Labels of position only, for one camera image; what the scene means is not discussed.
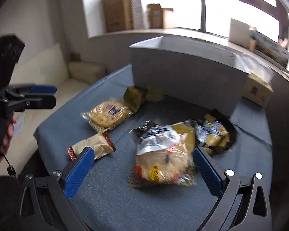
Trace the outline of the person's left hand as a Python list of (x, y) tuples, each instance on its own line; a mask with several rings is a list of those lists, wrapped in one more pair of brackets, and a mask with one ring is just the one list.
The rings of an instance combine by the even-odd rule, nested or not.
[(15, 117), (13, 116), (10, 124), (7, 128), (7, 134), (3, 138), (2, 146), (0, 148), (0, 151), (2, 154), (6, 155), (13, 137), (13, 132), (14, 132), (14, 124), (17, 122)]

